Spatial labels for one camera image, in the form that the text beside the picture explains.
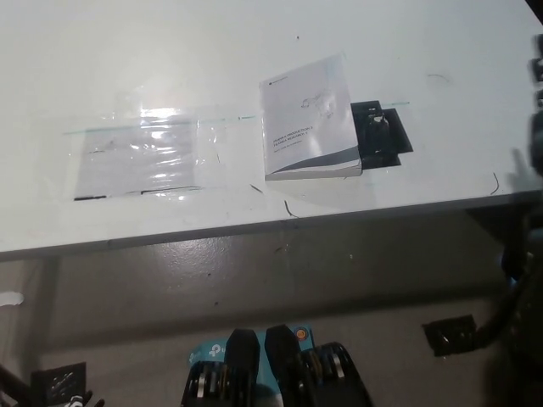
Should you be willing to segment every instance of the booklet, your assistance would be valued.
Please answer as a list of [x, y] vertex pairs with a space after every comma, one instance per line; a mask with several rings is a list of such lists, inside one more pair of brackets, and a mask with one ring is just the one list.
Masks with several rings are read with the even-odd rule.
[[340, 55], [261, 82], [260, 98], [267, 181], [362, 173]]

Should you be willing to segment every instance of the paper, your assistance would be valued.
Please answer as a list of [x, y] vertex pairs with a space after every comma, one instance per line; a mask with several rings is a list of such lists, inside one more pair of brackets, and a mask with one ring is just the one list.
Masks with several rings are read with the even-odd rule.
[[261, 82], [260, 96], [267, 174], [357, 148], [340, 55]]

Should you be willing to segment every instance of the black plastic part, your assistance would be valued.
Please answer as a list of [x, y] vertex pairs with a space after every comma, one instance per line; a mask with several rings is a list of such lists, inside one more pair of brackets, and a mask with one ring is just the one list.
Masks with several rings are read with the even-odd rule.
[[543, 176], [543, 111], [532, 116], [529, 155], [531, 164]]
[[301, 364], [309, 372], [303, 380], [311, 390], [314, 406], [371, 407], [372, 401], [349, 353], [341, 343], [327, 343], [301, 353]]
[[471, 315], [430, 322], [424, 333], [435, 356], [463, 354], [475, 350], [476, 325]]
[[401, 165], [398, 154], [413, 151], [396, 109], [379, 101], [351, 104], [362, 169]]
[[300, 352], [298, 339], [288, 326], [274, 326], [266, 330], [264, 348], [271, 373], [281, 390], [284, 407], [300, 407], [294, 392], [297, 383], [295, 361]]
[[86, 382], [85, 363], [31, 373], [32, 392], [44, 405], [66, 404], [73, 396], [84, 395]]
[[535, 104], [537, 104], [538, 108], [543, 108], [543, 91], [535, 93]]
[[230, 367], [245, 369], [256, 380], [260, 344], [255, 332], [250, 329], [235, 329], [228, 338], [224, 361]]
[[543, 59], [536, 58], [532, 59], [532, 73], [534, 74], [534, 79], [536, 82], [543, 81]]
[[260, 362], [260, 344], [255, 332], [250, 329], [235, 329], [228, 338], [224, 361], [231, 369], [247, 372], [245, 405], [254, 405]]
[[274, 326], [266, 330], [264, 341], [266, 355], [270, 362], [271, 373], [281, 388], [288, 380], [288, 364], [292, 363], [300, 352], [298, 339], [286, 325]]

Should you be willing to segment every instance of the white object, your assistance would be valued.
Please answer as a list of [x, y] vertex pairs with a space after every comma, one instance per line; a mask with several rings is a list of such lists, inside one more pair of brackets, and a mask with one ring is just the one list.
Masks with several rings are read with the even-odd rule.
[[263, 81], [260, 95], [268, 181], [361, 174], [340, 55]]
[[[528, 5], [512, 0], [4, 2], [0, 258], [505, 204], [538, 191], [527, 67], [540, 33]], [[63, 135], [65, 118], [184, 106], [251, 116], [260, 81], [338, 50], [353, 103], [409, 102], [398, 113], [414, 151], [400, 166], [264, 183], [257, 117], [221, 125], [218, 187], [73, 201], [81, 155], [68, 154], [82, 138]], [[198, 148], [206, 164], [210, 151]]]
[[23, 304], [25, 297], [21, 293], [15, 293], [13, 291], [6, 291], [0, 293], [0, 307], [6, 305], [19, 305]]

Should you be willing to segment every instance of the concrete floor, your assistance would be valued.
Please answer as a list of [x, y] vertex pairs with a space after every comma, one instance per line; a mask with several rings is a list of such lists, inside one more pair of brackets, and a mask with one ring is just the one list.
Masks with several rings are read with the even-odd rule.
[[372, 220], [0, 264], [1, 362], [85, 360], [111, 406], [180, 404], [190, 351], [238, 327], [308, 322], [350, 351], [379, 406], [495, 405], [496, 348], [436, 359], [421, 324], [505, 289], [501, 246], [464, 213]]

